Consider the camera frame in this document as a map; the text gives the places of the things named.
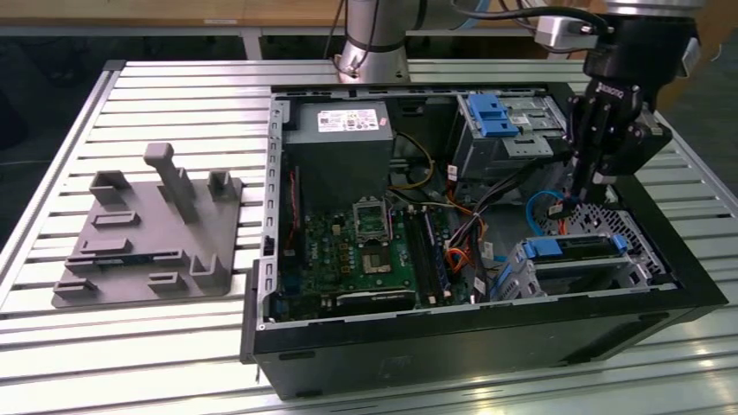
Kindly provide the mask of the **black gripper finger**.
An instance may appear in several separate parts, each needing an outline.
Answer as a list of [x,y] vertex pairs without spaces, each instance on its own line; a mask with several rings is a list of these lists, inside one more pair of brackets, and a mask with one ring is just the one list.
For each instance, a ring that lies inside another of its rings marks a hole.
[[638,170],[638,138],[603,120],[581,128],[581,202],[603,203],[605,186]]
[[589,164],[593,156],[593,144],[589,134],[589,100],[577,95],[572,98],[567,134],[572,147],[572,181],[569,196],[584,202],[589,181]]

